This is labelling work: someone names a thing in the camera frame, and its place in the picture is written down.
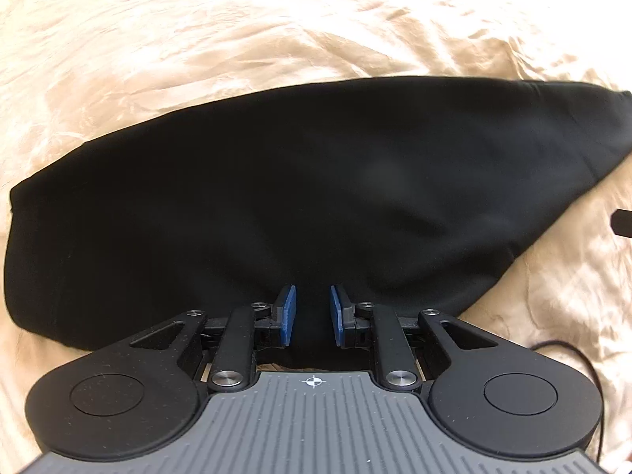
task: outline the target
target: black fabric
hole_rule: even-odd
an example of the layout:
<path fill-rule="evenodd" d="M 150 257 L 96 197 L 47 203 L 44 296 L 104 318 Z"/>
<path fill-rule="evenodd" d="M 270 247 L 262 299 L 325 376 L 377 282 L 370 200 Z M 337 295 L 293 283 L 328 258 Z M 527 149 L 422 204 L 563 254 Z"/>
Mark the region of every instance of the black fabric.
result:
<path fill-rule="evenodd" d="M 295 365 L 334 354 L 327 287 L 457 315 L 632 148 L 632 96 L 391 77 L 172 112 L 11 191 L 8 309 L 100 348 L 298 287 Z"/>

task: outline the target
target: gray ribbed panel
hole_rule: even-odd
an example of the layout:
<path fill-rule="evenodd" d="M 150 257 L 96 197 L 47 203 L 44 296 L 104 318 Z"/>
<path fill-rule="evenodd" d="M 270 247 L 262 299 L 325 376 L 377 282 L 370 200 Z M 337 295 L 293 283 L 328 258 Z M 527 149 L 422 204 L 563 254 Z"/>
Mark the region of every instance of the gray ribbed panel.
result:
<path fill-rule="evenodd" d="M 411 394 L 367 373 L 261 373 L 254 387 L 215 395 L 175 442 L 145 456 L 88 463 L 48 453 L 28 474 L 601 474 L 583 453 L 517 462 L 444 435 Z"/>

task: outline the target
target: bed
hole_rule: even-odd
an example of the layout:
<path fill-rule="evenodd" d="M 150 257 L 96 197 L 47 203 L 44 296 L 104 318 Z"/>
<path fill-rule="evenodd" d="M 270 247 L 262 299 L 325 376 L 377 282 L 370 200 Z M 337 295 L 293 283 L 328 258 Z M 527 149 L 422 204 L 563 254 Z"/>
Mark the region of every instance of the bed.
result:
<path fill-rule="evenodd" d="M 19 0 L 0 15 L 0 256 L 9 190 L 84 141 L 199 103 L 356 77 L 458 75 L 632 89 L 632 0 Z M 632 453 L 632 158 L 571 205 L 463 319 L 576 345 L 606 397 L 602 466 Z M 39 454 L 24 398 L 81 354 L 0 305 L 0 472 Z M 583 369 L 564 351 L 548 354 Z M 594 454 L 595 445 L 589 449 Z"/>

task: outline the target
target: triangular cutout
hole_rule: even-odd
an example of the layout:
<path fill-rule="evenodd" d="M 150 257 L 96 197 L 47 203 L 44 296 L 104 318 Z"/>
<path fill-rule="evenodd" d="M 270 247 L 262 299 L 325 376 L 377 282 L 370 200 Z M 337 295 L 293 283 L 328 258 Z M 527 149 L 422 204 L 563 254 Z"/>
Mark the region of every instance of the triangular cutout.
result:
<path fill-rule="evenodd" d="M 182 331 L 182 328 L 184 328 L 182 321 L 172 322 L 149 335 L 130 342 L 130 346 L 144 350 L 166 350 Z"/>
<path fill-rule="evenodd" d="M 496 342 L 463 329 L 450 321 L 443 321 L 441 326 L 462 350 L 479 350 L 482 348 L 493 348 L 498 345 Z"/>

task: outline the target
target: crosshair symbol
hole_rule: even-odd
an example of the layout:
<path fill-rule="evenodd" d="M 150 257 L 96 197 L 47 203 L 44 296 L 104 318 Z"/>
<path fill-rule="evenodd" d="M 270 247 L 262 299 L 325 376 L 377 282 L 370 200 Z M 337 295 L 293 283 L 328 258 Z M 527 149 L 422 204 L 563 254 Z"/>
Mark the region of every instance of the crosshair symbol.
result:
<path fill-rule="evenodd" d="M 312 388 L 317 387 L 321 383 L 327 383 L 325 380 L 320 379 L 318 376 L 312 376 L 306 380 L 301 380 L 301 383 L 307 383 Z"/>

